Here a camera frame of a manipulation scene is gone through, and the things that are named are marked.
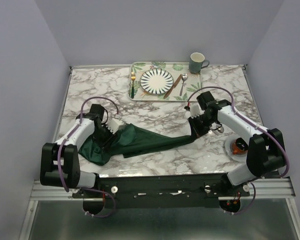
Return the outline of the dark green cloth napkin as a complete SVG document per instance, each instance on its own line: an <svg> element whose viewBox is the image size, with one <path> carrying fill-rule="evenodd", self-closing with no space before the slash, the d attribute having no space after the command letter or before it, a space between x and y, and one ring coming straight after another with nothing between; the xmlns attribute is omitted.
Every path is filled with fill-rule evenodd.
<svg viewBox="0 0 300 240"><path fill-rule="evenodd" d="M191 135L168 137L128 124L118 131L118 137L108 148L102 148L93 140L92 136L89 136L78 153L89 162L104 166L113 156L122 155L124 158L131 158L168 151L191 144L194 141L195 138Z"/></svg>

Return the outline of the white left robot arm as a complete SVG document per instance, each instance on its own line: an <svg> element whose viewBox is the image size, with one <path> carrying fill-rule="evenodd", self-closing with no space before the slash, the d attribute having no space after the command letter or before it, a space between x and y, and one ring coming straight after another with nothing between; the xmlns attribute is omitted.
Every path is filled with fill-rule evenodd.
<svg viewBox="0 0 300 240"><path fill-rule="evenodd" d="M76 117L74 126L54 143L45 143L41 151L40 183L43 186L70 189L83 188L91 198L97 197L101 185L96 182L97 174L81 171L78 150L88 137L92 137L101 149L105 149L117 137L124 126L117 118L103 122L106 109L93 104L88 113L83 111Z"/></svg>

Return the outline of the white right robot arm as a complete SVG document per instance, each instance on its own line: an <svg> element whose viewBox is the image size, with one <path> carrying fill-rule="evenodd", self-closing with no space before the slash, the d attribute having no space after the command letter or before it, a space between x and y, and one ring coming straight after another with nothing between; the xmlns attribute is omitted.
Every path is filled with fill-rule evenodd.
<svg viewBox="0 0 300 240"><path fill-rule="evenodd" d="M206 135L213 124L227 126L239 136L239 146L234 150L246 152L245 163L222 176L220 191L224 195L231 196L239 185L288 166L280 130L258 125L239 113L233 101L217 101L210 91L196 99L198 104L189 108L191 136L198 139Z"/></svg>

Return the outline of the silver spoon on table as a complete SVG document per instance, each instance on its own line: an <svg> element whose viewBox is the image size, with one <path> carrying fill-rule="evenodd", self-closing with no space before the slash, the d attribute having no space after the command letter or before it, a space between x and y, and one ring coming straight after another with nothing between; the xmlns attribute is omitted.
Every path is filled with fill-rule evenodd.
<svg viewBox="0 0 300 240"><path fill-rule="evenodd" d="M219 135L224 133L225 129L222 125L218 125L216 128L211 130L214 134Z"/></svg>

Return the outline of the white saucer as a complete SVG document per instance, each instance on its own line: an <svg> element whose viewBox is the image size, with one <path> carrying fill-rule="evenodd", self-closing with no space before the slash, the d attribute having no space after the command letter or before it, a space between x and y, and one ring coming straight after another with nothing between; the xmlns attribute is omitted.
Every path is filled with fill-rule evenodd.
<svg viewBox="0 0 300 240"><path fill-rule="evenodd" d="M237 134L230 135L227 137L224 143L224 148L227 153L227 155L234 161L239 162L239 163L245 163L247 159L248 152L244 153L233 153L233 147L232 145L236 142L236 140L239 138Z"/></svg>

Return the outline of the silver spoon on tray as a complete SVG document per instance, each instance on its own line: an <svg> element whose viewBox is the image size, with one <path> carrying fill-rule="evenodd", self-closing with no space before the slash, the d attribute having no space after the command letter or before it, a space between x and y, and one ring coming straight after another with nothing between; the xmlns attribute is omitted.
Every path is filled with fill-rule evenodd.
<svg viewBox="0 0 300 240"><path fill-rule="evenodd" d="M185 86L185 81L188 79L188 74L183 73L182 76L181 76L181 79L182 79L182 84L181 84L181 89L180 89L180 92L179 92L180 97L183 95L183 89L184 89L184 86Z"/></svg>

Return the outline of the striped white round plate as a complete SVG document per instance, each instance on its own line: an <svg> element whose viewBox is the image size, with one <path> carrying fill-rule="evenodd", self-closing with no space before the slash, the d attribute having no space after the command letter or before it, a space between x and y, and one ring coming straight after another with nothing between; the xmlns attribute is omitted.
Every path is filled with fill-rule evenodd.
<svg viewBox="0 0 300 240"><path fill-rule="evenodd" d="M174 84L174 78L167 70L153 68L145 71L140 77L141 88L150 95L167 93Z"/></svg>

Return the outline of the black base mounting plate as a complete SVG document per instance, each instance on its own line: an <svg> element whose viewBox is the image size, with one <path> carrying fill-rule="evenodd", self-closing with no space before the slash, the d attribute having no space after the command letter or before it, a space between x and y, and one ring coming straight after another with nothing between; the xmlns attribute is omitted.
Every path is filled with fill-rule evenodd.
<svg viewBox="0 0 300 240"><path fill-rule="evenodd" d="M222 173L99 177L93 174L92 187L80 184L83 172L76 171L67 183L78 189L73 194L83 199L83 209L97 214L102 210L162 209L162 208L218 208L225 204L222 197L237 200L250 196L249 186L232 186Z"/></svg>

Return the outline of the green ceramic mug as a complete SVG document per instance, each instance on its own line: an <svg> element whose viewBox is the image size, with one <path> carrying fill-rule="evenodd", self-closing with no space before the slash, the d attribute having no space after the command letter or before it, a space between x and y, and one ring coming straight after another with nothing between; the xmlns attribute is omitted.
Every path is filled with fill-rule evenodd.
<svg viewBox="0 0 300 240"><path fill-rule="evenodd" d="M210 61L199 52L194 52L190 55L188 69L191 74L199 74L202 69L207 68Z"/></svg>

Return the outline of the leaf-patterned serving tray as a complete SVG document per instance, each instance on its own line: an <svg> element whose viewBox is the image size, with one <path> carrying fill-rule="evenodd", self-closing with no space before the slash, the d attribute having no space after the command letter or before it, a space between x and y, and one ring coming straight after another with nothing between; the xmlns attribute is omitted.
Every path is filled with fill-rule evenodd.
<svg viewBox="0 0 300 240"><path fill-rule="evenodd" d="M163 69L171 73L174 81L180 74L188 74L188 79L184 83L182 96L179 96L182 80L172 90L172 93L164 99L164 95L152 95L146 93L140 85L141 75L150 69ZM135 72L136 79L134 81L134 98L131 98L132 80L128 80L128 97L133 101L141 102L186 102L189 96L196 90L203 87L203 74L192 74L189 72L188 62L166 62L166 61L137 61L131 64L130 72Z"/></svg>

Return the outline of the aluminium frame rail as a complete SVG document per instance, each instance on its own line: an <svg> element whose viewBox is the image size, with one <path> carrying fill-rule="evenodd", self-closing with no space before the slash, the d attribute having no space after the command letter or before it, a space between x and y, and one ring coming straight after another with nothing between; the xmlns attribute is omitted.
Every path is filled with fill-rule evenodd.
<svg viewBox="0 0 300 240"><path fill-rule="evenodd" d="M290 199L296 196L293 184L289 178L268 178L255 180L249 184L249 196L241 196L241 199L253 198L253 186L256 190L257 199ZM66 192L61 187L44 186L39 181L35 181L30 193L31 201L79 201L86 200L82 193L77 190Z"/></svg>

